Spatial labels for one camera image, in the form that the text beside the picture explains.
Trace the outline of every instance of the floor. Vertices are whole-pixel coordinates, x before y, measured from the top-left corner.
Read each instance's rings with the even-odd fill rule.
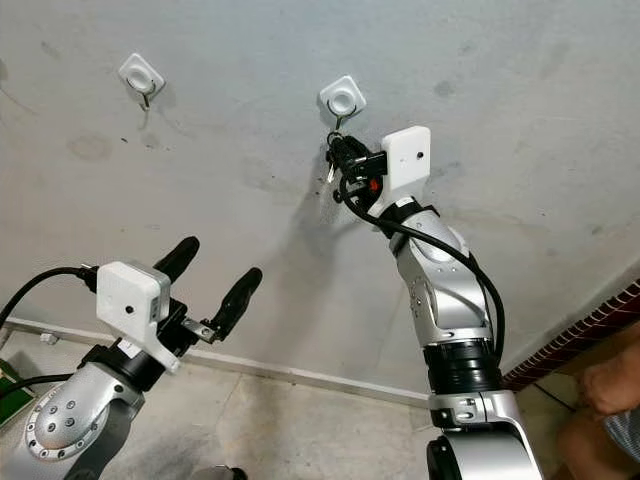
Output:
[[[28,377],[73,371],[87,350],[13,332],[0,356]],[[543,385],[573,401],[566,378]],[[554,432],[567,410],[531,388],[518,401],[549,474],[557,465]],[[18,418],[0,430],[0,462],[22,427]],[[438,435],[424,409],[183,364],[149,392],[125,447],[101,478],[188,478],[227,463],[256,479],[425,479],[425,446]]]

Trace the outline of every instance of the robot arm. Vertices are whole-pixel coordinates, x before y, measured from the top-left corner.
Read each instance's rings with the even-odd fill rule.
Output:
[[[409,290],[429,368],[429,409],[443,431],[427,447],[431,478],[541,480],[513,393],[501,389],[504,313],[497,290],[464,239],[433,207],[420,204],[429,176],[429,130],[388,135],[378,153],[337,132],[328,140],[327,160],[342,172],[334,198],[390,239]]]
[[[94,346],[69,380],[40,398],[0,478],[99,478],[124,445],[144,392],[165,371],[175,373],[179,357],[198,340],[226,338],[262,272],[250,269],[212,320],[194,321],[186,316],[186,305],[170,297],[170,285],[198,247],[195,237],[187,238],[154,268],[137,262],[87,267],[85,281],[96,293],[97,316],[120,338],[109,348]],[[236,478],[227,471],[228,478]]]

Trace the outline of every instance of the black cable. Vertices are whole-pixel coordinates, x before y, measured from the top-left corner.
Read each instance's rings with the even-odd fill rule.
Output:
[[[0,328],[4,325],[4,322],[7,320],[13,309],[16,307],[18,302],[22,300],[22,297],[26,295],[26,293],[35,287],[37,284],[46,280],[47,278],[55,277],[56,275],[74,275],[78,278],[84,277],[85,270],[82,268],[76,267],[59,267],[52,268],[51,270],[47,270],[46,272],[42,272],[39,275],[36,275],[27,283],[25,283],[20,290],[18,290],[11,300],[7,302],[2,311],[0,312]]]
[[[495,287],[491,279],[482,271],[482,269],[470,258],[465,257],[461,252],[450,246],[449,244],[443,242],[442,240],[437,239],[436,237],[432,237],[426,233],[423,233],[419,230],[415,230],[410,227],[406,227],[404,225],[400,225],[391,220],[386,220],[383,218],[376,218],[372,215],[369,215],[367,212],[358,207],[351,198],[349,197],[349,191],[347,190],[347,178],[346,175],[342,175],[340,179],[340,196],[344,201],[345,205],[351,210],[355,215],[360,217],[365,222],[368,222],[376,227],[379,227],[381,230],[391,230],[397,233],[403,233],[410,237],[413,237],[417,240],[421,240],[429,245],[432,245],[443,252],[451,255],[453,258],[458,260],[461,264],[467,267],[484,285],[484,287],[491,295],[491,299],[493,300],[493,306],[496,310],[496,335],[494,341],[494,354],[498,363],[502,359],[502,352],[504,349],[504,334],[505,334],[505,319],[504,319],[504,306],[502,305],[502,299],[500,298],[500,293],[498,293],[498,289]]]
[[[575,413],[576,409],[573,408],[571,405],[569,405],[568,403],[560,400],[558,397],[556,397],[553,393],[551,393],[549,390],[542,388],[540,385],[538,385],[537,383],[533,384],[534,387],[536,387],[538,390],[540,390],[542,393],[544,393],[547,397],[555,400],[556,402],[558,402],[560,405],[562,405],[563,407],[565,407],[567,410],[569,410],[570,412]]]
[[[9,396],[10,393],[21,390],[30,385],[35,385],[37,383],[53,383],[53,382],[64,382],[71,377],[71,373],[61,373],[59,375],[42,375],[39,377],[31,377],[25,380],[20,380],[12,385],[9,385],[6,389],[0,391],[0,400]]]

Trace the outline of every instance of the baseboard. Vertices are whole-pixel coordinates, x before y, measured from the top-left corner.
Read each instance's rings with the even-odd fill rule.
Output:
[[[7,326],[15,330],[30,333],[52,333],[56,337],[86,344],[96,344],[112,342],[111,335],[75,328],[50,325],[48,323],[34,322],[15,317],[7,319]],[[223,355],[215,352],[192,349],[183,358],[183,361],[199,365],[230,370],[234,372],[247,373],[260,377],[274,378],[285,382],[299,383],[301,385],[311,385],[314,387],[336,390],[354,395],[375,398],[387,402],[401,403],[414,407],[426,408],[429,395],[412,392],[399,388],[386,387],[374,383],[359,382],[343,377],[324,375],[322,373],[310,372],[298,368],[290,368],[282,365],[256,362],[247,358]]]

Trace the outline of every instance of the key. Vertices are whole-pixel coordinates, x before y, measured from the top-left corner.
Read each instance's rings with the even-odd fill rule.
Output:
[[[329,174],[327,175],[327,183],[333,182],[333,177],[336,175],[336,169],[333,166],[333,162],[331,162],[331,166],[329,167]]]

